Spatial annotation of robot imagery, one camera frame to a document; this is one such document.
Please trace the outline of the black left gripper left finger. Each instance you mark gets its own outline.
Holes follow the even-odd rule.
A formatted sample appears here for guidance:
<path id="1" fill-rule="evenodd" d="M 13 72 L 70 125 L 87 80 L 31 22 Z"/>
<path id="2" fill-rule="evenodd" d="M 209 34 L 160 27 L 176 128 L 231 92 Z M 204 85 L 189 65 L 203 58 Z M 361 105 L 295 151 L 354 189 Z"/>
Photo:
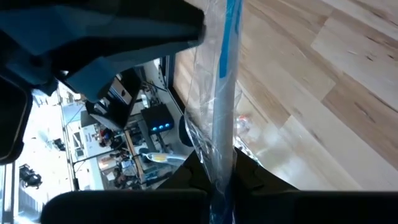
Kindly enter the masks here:
<path id="1" fill-rule="evenodd" d="M 61 194 L 41 224 L 210 224 L 211 184 L 195 152 L 155 190 L 86 190 Z"/>

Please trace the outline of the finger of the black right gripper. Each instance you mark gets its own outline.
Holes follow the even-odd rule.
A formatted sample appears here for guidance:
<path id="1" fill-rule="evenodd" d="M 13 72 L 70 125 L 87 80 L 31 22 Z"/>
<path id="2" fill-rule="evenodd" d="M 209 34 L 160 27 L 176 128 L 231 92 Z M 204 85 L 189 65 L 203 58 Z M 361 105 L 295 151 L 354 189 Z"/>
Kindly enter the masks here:
<path id="1" fill-rule="evenodd" d="M 97 102 L 116 74 L 204 35 L 204 12 L 185 0 L 0 0 L 0 77 L 48 94 L 60 80 Z"/>

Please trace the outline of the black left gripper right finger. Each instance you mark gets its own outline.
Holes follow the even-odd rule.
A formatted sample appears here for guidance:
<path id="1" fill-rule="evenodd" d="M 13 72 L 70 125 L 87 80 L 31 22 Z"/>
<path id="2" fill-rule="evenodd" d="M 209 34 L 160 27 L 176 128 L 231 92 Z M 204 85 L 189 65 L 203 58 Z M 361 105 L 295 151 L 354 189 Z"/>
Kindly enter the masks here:
<path id="1" fill-rule="evenodd" d="M 398 192 L 299 190 L 236 152 L 236 224 L 398 224 Z"/>

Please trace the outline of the blue toothbrush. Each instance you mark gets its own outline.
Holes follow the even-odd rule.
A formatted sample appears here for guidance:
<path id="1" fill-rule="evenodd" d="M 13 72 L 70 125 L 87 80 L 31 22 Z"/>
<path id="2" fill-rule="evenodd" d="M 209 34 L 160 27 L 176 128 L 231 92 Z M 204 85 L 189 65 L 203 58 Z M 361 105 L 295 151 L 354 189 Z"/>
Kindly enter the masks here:
<path id="1" fill-rule="evenodd" d="M 243 0 L 201 0 L 206 34 L 195 49 L 185 127 L 210 180 L 210 224 L 233 224 L 236 89 Z"/>

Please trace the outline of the black device with blue lights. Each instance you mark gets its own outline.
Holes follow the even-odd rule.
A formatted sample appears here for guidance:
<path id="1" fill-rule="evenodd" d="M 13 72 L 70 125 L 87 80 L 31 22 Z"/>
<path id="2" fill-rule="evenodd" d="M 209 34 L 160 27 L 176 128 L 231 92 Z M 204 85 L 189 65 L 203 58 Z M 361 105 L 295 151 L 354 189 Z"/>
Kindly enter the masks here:
<path id="1" fill-rule="evenodd" d="M 143 109 L 141 110 L 141 115 L 146 123 L 149 134 L 171 130 L 175 124 L 174 118 L 165 104 Z"/>

